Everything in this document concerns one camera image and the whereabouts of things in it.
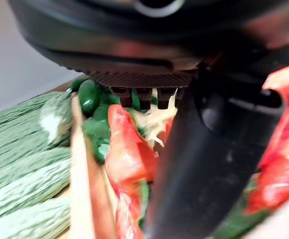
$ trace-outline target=green vegetable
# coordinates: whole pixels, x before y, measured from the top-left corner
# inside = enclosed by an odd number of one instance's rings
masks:
[[[69,184],[71,160],[43,167],[0,189],[0,217],[55,196]]]
[[[0,127],[0,170],[16,160],[57,146],[68,146],[70,132],[48,144],[48,133],[39,125],[40,109]]]
[[[40,125],[49,133],[48,143],[69,132],[72,112],[68,93],[54,96],[43,105],[40,110]]]
[[[23,157],[0,170],[0,188],[55,162],[69,159],[70,148],[60,147]]]
[[[100,105],[96,108],[93,114],[93,119],[108,123],[108,109],[109,105]]]
[[[95,81],[87,80],[81,84],[78,91],[82,113],[86,117],[92,116],[100,103],[100,91]]]
[[[111,131],[105,121],[97,121],[94,118],[85,120],[82,125],[84,136],[89,138],[92,143],[92,150],[97,162],[101,165],[105,163],[106,154],[103,144],[110,144]]]
[[[19,105],[0,112],[0,128],[5,126],[6,123],[10,123],[21,116],[24,116],[30,112],[40,109],[50,98],[60,95],[60,92],[50,92],[41,96],[37,96],[33,99],[20,103]]]
[[[0,218],[0,239],[51,239],[69,227],[68,199],[50,199]]]
[[[157,104],[158,104],[158,98],[155,97],[155,96],[152,96],[151,104],[153,104],[153,105],[157,105]]]
[[[268,211],[246,215],[247,195],[244,194],[232,209],[228,218],[215,231],[211,239],[239,239],[256,225],[261,223],[268,215]]]
[[[100,102],[105,105],[120,105],[119,96],[113,95],[110,91],[101,91]]]
[[[141,230],[143,230],[150,195],[150,188],[147,182],[140,183],[140,191],[141,191],[141,217],[138,220],[138,225],[141,228]]]
[[[86,80],[89,79],[89,76],[82,76],[79,77],[78,79],[74,80],[70,86],[68,87],[68,89],[66,90],[67,93],[71,94],[73,92],[78,92],[79,87],[81,86],[81,84],[83,82],[85,82]]]

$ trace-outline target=ridged vegetable skin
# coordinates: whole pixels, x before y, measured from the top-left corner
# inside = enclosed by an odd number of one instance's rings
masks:
[[[71,160],[43,167],[0,189],[0,217],[55,196],[69,184]]]
[[[0,218],[0,239],[51,239],[69,226],[67,199],[50,199]]]
[[[20,158],[0,170],[0,189],[45,166],[70,158],[70,148],[59,147]]]

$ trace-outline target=vegetable pile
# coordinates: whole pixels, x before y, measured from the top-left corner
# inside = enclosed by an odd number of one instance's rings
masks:
[[[53,238],[68,227],[68,202],[49,199],[69,184],[70,127],[68,93],[0,112],[0,239]]]

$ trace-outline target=white wall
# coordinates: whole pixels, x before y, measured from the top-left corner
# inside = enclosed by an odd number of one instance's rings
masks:
[[[0,111],[80,74],[33,50],[20,36],[6,0],[0,0]]]

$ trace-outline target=red pepper slice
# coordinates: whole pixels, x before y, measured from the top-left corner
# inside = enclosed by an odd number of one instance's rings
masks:
[[[138,225],[141,181],[153,181],[158,156],[141,137],[129,112],[121,105],[108,111],[110,150],[105,168],[119,199],[116,210],[118,239],[143,239]]]
[[[153,181],[158,156],[138,133],[129,112],[121,105],[111,105],[108,120],[111,138],[106,171],[109,179],[116,184]]]

